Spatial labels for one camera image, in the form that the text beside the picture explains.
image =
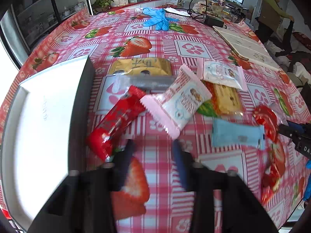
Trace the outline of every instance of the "table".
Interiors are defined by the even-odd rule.
[[[96,71],[91,92],[88,133],[94,129],[107,113],[98,109],[99,97],[103,91],[103,81],[109,66],[117,59],[111,56],[111,50],[123,46],[133,36],[149,39],[152,44],[150,53],[137,57],[161,57],[172,64],[173,73],[186,63],[196,72],[196,58],[207,57],[230,61],[231,49],[213,28],[202,25],[191,18],[178,15],[169,17],[179,19],[180,30],[157,31],[155,26],[145,27],[148,20],[141,16],[142,9],[127,9],[115,15],[99,14],[90,16],[84,9],[57,27],[29,56],[1,106],[0,137],[10,102],[18,84],[53,64],[81,55],[89,55]],[[80,29],[72,27],[72,21],[85,21]],[[249,27],[241,21],[239,24],[226,23],[228,29],[247,35]],[[89,34],[92,29],[105,28],[96,34]],[[310,120],[310,113],[300,93],[292,82],[285,84],[275,71],[251,64],[252,69],[244,70],[248,92],[239,92],[245,114],[237,122],[252,122],[254,106],[259,104],[278,104],[274,88],[284,92],[293,108],[289,118],[294,122]],[[212,119],[195,114],[179,137],[186,151],[207,165],[212,170],[225,172],[236,170],[254,195],[261,197],[261,179],[268,164],[268,151],[256,148],[232,145],[223,148],[211,146]],[[163,127],[144,112],[132,122],[125,136],[135,139],[137,151],[135,156],[141,161],[150,188],[150,199],[146,203],[147,213],[144,216],[132,217],[118,222],[119,232],[187,232],[192,215],[193,193],[184,193],[179,183],[176,166],[171,157],[171,139]],[[286,154],[286,171],[282,177],[279,190],[264,207],[280,228],[289,218],[301,199],[301,194],[293,200],[294,186],[302,178],[307,180],[310,173],[305,168],[307,158],[294,150],[293,144],[286,146],[285,138],[280,135]],[[88,169],[94,169],[102,163],[91,151],[87,151]],[[215,192],[215,229],[221,231],[221,202],[219,193]],[[0,205],[5,204],[0,196]]]

